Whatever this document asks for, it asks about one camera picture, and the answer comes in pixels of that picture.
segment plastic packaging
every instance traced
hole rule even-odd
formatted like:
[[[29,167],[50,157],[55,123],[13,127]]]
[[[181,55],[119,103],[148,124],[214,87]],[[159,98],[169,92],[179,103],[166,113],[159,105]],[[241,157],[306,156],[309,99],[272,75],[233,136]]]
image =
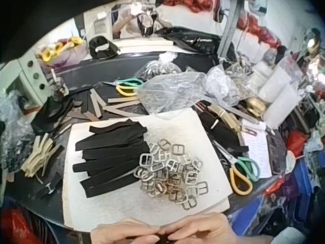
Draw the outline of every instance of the plastic packaging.
[[[245,75],[237,72],[235,67],[227,69],[227,73],[236,80],[237,84],[244,81]],[[240,100],[247,98],[247,90],[242,84],[238,88],[233,79],[224,72],[222,65],[218,65],[212,67],[207,74],[207,95],[212,103],[221,107],[232,107]]]
[[[271,128],[276,129],[285,120],[285,118],[298,105],[300,96],[290,84],[287,84],[280,95],[265,111],[263,120]]]
[[[320,151],[323,150],[323,143],[320,139],[319,131],[313,131],[311,133],[311,137],[308,139],[308,141],[305,144],[304,151],[312,152],[312,151]]]
[[[0,96],[0,120],[5,123],[1,135],[1,166],[17,172],[30,154],[34,132],[18,105],[19,92]]]
[[[302,76],[297,63],[287,56],[276,66],[271,77],[259,91],[258,97],[267,103],[273,103],[287,84],[297,91]]]
[[[172,63],[175,58],[177,58],[177,54],[174,52],[159,54],[159,60],[148,62],[134,74],[134,77],[150,80],[156,75],[181,73],[182,70]]]
[[[137,96],[149,114],[191,107],[202,100],[206,75],[199,72],[158,75],[137,89]]]

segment green-handled scissors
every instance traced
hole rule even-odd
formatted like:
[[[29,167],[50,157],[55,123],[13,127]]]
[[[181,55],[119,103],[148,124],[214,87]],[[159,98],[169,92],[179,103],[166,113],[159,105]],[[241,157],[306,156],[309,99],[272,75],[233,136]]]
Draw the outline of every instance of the green-handled scissors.
[[[224,149],[218,142],[213,141],[213,144],[217,146],[217,148],[220,150],[220,152],[224,155],[224,157],[230,162],[231,164],[231,169],[230,169],[230,181],[232,184],[232,187],[234,189],[234,191],[239,194],[239,195],[248,195],[249,193],[251,193],[251,191],[253,190],[253,184],[252,182],[250,182],[250,180],[245,177],[242,173],[240,173],[238,171],[238,169],[236,169],[235,164],[239,164],[240,166],[242,166],[242,168],[244,169],[245,173],[249,176],[249,178],[253,181],[256,182],[259,180],[259,175],[260,175],[260,170],[259,170],[259,166],[257,164],[257,162],[255,162],[252,159],[246,158],[246,157],[238,157],[235,158],[234,156],[232,156],[226,149]],[[251,172],[245,162],[249,162],[252,163],[253,165],[255,165],[256,169],[257,169],[257,175],[254,175],[253,172]],[[239,178],[241,178],[244,182],[247,183],[248,185],[248,190],[247,191],[241,191],[238,189],[236,183],[235,183],[235,175]]]
[[[125,80],[115,80],[113,82],[102,81],[102,84],[113,85],[116,87],[116,90],[126,97],[135,96],[135,92],[126,92],[125,90],[134,90],[143,84],[143,81],[138,78],[130,78]]]

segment white container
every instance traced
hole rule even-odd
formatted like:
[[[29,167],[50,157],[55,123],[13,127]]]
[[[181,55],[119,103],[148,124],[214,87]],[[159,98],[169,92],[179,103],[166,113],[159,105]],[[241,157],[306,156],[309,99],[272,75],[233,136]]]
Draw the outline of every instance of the white container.
[[[288,83],[274,103],[265,111],[263,120],[271,129],[277,129],[300,101],[300,96]]]

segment person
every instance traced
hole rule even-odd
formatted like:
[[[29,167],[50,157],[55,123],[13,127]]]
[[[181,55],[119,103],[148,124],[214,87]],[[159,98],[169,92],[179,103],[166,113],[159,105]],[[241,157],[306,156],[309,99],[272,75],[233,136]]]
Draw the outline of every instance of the person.
[[[161,19],[163,15],[161,11],[158,11],[158,9],[156,8],[155,11],[157,12],[157,18],[154,22],[153,32],[163,27],[172,26],[171,23]],[[142,35],[139,30],[136,17],[136,15],[131,14],[131,5],[122,7],[119,11],[118,19],[112,26],[113,38],[119,39],[129,37],[141,37]]]
[[[166,228],[152,227],[131,219],[112,225],[98,225],[90,233],[92,244],[155,244],[159,236],[167,235],[176,244],[270,244],[271,236],[237,236],[225,215],[207,213],[187,216]]]

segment hand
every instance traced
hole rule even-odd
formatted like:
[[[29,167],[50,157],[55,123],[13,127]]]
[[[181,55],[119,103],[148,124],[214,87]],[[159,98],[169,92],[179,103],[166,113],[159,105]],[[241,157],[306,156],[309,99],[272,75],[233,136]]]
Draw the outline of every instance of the hand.
[[[221,213],[193,215],[179,220],[165,229],[169,240],[176,244],[236,244],[238,238],[228,219]]]
[[[113,225],[98,225],[90,233],[92,244],[124,244],[127,237],[138,236],[132,244],[155,244],[159,237],[154,235],[160,228],[153,228],[137,220],[121,221]]]

